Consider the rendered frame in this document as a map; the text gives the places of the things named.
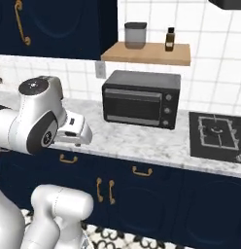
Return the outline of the black hob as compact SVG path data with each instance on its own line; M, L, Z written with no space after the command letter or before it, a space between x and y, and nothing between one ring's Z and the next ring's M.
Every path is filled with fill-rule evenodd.
M192 157L241 163L241 117L189 113Z

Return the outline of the grey jar with black lid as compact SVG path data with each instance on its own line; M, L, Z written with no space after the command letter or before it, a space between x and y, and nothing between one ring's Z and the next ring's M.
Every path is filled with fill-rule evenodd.
M127 22L124 25L124 42L128 49L143 49L146 45L147 24Z

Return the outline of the black toaster oven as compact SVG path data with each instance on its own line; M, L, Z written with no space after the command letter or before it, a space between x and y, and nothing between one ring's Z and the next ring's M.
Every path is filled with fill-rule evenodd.
M102 103L105 89L161 93L160 122L159 126L155 127L167 129L175 128L181 90L181 76L179 74L115 70L102 86ZM170 101L165 99L166 94L172 95ZM171 113L164 113L164 108L170 108ZM165 120L169 122L168 126L163 125L162 122Z

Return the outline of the black range hood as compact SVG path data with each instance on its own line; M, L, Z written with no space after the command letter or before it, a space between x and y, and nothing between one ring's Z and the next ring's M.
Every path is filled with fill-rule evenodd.
M241 0L209 0L223 10L241 10Z

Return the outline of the navy base cupboard door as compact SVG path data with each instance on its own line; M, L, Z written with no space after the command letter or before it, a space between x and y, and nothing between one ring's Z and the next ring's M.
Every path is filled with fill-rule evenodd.
M168 241L174 225L179 182L114 180L115 204L109 204L109 227Z
M18 208L33 210L30 198L34 189L39 185L53 184L91 194L94 207L86 223L104 227L108 224L107 211L104 204L98 202L96 179L85 166L79 169L72 164L4 162L0 165L0 189Z

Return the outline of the wide navy base cupboard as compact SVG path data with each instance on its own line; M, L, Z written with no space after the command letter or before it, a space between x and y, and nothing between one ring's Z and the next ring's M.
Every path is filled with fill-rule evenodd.
M186 170L172 237L195 249L241 249L241 179Z

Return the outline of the grey wall outlet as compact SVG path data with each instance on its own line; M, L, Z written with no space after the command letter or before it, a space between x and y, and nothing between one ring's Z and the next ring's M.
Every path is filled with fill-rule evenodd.
M95 76L98 79L106 78L106 64L104 61L96 61L95 62Z

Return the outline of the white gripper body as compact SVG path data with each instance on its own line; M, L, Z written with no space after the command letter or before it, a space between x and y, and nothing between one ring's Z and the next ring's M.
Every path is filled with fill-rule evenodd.
M90 144L92 131L85 120L71 120L62 126L54 138L55 142Z

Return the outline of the wooden wall shelf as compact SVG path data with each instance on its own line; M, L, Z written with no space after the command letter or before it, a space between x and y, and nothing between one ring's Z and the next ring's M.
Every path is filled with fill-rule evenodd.
M189 44L175 44L173 51L167 52L162 43L147 43L141 50L132 50L127 49L124 42L116 42L101 55L101 59L103 61L190 66L190 47Z

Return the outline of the toaster oven glass door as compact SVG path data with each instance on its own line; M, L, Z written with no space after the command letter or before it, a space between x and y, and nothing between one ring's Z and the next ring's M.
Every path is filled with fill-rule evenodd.
M162 94L124 89L105 89L104 119L134 125L159 126Z

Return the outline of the navy wall cupboard door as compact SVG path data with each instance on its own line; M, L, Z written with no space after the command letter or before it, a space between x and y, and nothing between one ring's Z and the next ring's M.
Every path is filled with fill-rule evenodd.
M118 41L118 0L0 0L0 54L99 60Z

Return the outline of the brown bottle with black cap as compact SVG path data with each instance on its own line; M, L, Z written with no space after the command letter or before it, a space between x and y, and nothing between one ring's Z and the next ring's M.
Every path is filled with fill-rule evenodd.
M167 52L172 52L174 49L174 41L175 41L175 28L169 27L166 33L166 39L165 39L165 50Z

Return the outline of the navy drawer front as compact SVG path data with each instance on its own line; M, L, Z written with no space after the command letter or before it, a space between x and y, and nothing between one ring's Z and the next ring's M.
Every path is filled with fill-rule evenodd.
M63 163L59 160L60 154L71 160L74 156L78 161L73 164ZM0 156L0 174L29 173L31 176L73 175L79 172L93 172L97 168L98 156L70 152L56 149L45 149L35 156L22 154L14 151L3 152Z
M141 172L146 172L148 168L153 170L150 177L141 177L132 173L132 166L136 166ZM174 178L181 178L182 171L164 165L155 165L151 163L143 163L133 160L107 159L106 168L108 174L115 179L123 181L150 181L154 183L169 182Z

